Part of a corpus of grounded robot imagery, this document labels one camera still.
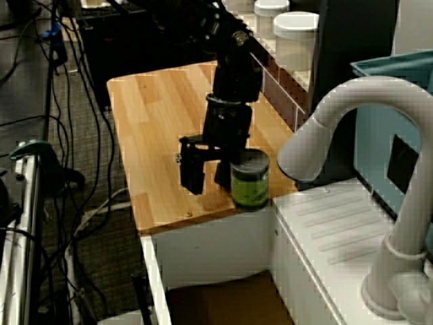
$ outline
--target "white faucet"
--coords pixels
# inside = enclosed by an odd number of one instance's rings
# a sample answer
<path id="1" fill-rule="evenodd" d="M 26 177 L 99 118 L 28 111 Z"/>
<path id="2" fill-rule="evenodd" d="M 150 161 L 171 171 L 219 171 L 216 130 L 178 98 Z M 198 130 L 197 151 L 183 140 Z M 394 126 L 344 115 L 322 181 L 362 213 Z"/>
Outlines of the white faucet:
<path id="1" fill-rule="evenodd" d="M 278 153 L 279 168 L 296 181 L 312 181 L 325 162 L 342 117 L 365 105 L 394 108 L 412 120 L 422 146 L 398 214 L 362 285 L 365 304 L 389 320 L 433 325 L 433 280 L 425 275 L 425 240 L 433 216 L 433 96 L 408 81 L 362 77 L 331 90 L 310 119 Z"/>

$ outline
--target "jar lid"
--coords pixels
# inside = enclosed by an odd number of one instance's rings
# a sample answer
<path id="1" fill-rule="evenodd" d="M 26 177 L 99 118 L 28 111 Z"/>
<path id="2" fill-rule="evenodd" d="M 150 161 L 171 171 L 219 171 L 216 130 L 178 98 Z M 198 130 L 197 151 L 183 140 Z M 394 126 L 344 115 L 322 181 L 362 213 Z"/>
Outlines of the jar lid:
<path id="1" fill-rule="evenodd" d="M 238 173 L 255 175 L 268 170 L 269 156 L 259 149 L 246 148 L 230 162 L 230 165 Z"/>
<path id="2" fill-rule="evenodd" d="M 257 0 L 254 3 L 254 12 L 259 16 L 275 17 L 290 8 L 289 0 Z"/>
<path id="3" fill-rule="evenodd" d="M 312 12 L 286 12 L 273 20 L 274 33 L 285 39 L 313 38 L 319 26 L 319 15 Z"/>

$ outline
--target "blue container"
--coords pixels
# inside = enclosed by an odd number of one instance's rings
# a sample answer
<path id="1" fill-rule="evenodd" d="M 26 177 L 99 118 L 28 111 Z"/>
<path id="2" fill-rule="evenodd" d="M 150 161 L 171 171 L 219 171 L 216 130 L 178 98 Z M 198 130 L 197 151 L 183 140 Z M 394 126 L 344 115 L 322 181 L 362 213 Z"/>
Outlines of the blue container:
<path id="1" fill-rule="evenodd" d="M 414 83 L 433 95 L 433 50 L 364 60 L 351 66 L 358 77 L 396 77 Z M 383 106 L 365 108 L 363 106 L 357 113 L 354 166 L 398 214 L 405 195 L 387 177 L 394 135 L 417 153 L 421 150 L 421 137 L 417 127 L 397 111 Z M 428 242 L 429 247 L 433 248 L 433 229 L 430 229 Z"/>

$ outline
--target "white container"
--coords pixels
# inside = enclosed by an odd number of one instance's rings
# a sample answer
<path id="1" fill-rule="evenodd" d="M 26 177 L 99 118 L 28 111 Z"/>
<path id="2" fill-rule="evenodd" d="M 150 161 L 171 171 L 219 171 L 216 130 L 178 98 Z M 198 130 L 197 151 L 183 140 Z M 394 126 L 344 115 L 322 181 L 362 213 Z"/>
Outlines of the white container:
<path id="1" fill-rule="evenodd" d="M 226 0 L 225 3 L 230 12 L 254 12 L 254 0 Z"/>
<path id="2" fill-rule="evenodd" d="M 276 62 L 286 70 L 310 70 L 319 15 L 311 12 L 287 12 L 275 17 Z"/>
<path id="3" fill-rule="evenodd" d="M 254 4 L 256 14 L 256 35 L 264 39 L 275 39 L 273 20 L 290 8 L 288 0 L 257 0 Z"/>

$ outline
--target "wooden table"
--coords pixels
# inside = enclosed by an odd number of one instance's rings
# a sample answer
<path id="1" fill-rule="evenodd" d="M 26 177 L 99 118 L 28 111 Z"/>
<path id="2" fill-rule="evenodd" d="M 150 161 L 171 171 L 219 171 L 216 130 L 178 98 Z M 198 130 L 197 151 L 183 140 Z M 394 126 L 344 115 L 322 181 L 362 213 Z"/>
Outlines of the wooden table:
<path id="1" fill-rule="evenodd" d="M 214 183 L 217 162 L 205 164 L 204 190 L 198 196 L 181 186 L 176 163 L 179 139 L 201 133 L 215 68 L 216 62 L 207 62 L 108 81 L 135 223 L 142 236 L 239 213 L 229 193 Z M 269 197 L 295 192 L 276 162 L 292 131 L 262 94 L 251 106 L 247 147 L 258 148 L 271 159 Z"/>

